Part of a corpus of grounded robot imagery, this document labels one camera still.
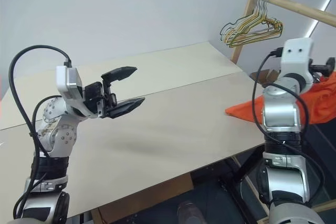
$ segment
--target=wooden rod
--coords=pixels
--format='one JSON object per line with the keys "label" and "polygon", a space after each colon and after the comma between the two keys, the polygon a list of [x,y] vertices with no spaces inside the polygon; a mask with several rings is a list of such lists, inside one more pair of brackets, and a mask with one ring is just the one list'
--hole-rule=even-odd
{"label": "wooden rod", "polygon": [[312,8],[307,5],[302,5],[291,0],[268,0],[267,2],[336,27],[336,15],[331,13]]}
{"label": "wooden rod", "polygon": [[[254,7],[255,7],[254,0],[247,0],[245,10],[244,10],[244,17],[248,16],[248,15],[251,15],[253,13]],[[238,58],[239,58],[239,55],[240,55],[240,52],[241,52],[242,48],[243,48],[243,46],[235,47],[235,49],[234,49],[234,51],[231,55],[231,61],[234,64],[237,64]]]}

